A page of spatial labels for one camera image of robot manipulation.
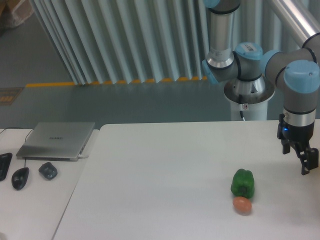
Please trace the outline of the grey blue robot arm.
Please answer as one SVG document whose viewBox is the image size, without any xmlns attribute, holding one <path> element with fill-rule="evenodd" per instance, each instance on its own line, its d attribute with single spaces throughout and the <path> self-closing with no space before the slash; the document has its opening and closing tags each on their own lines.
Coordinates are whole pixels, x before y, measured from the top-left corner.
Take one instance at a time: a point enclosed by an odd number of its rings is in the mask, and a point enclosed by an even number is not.
<svg viewBox="0 0 320 240">
<path fill-rule="evenodd" d="M 252 42 L 231 47 L 238 0 L 206 0 L 211 15 L 210 50 L 202 61 L 208 80 L 225 82 L 224 94 L 244 119 L 245 106 L 268 101 L 275 89 L 283 92 L 277 138 L 283 154 L 294 150 L 301 174 L 319 166 L 319 150 L 309 144 L 313 136 L 320 92 L 320 25 L 297 0 L 271 0 L 269 5 L 289 30 L 299 49 L 263 52 Z"/>
</svg>

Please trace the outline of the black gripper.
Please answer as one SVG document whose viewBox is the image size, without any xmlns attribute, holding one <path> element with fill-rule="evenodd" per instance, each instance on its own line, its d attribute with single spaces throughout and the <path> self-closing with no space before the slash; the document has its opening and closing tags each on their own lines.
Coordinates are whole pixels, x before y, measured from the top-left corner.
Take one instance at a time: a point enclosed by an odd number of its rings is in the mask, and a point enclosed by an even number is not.
<svg viewBox="0 0 320 240">
<path fill-rule="evenodd" d="M 309 140 L 313 136 L 313 121 L 310 124 L 291 123 L 289 117 L 296 117 L 293 113 L 281 113 L 277 127 L 277 138 L 281 141 L 282 153 L 288 154 L 291 147 L 295 150 L 297 157 L 301 162 L 301 174 L 307 175 L 310 170 L 319 167 L 319 150 L 310 147 Z"/>
</svg>

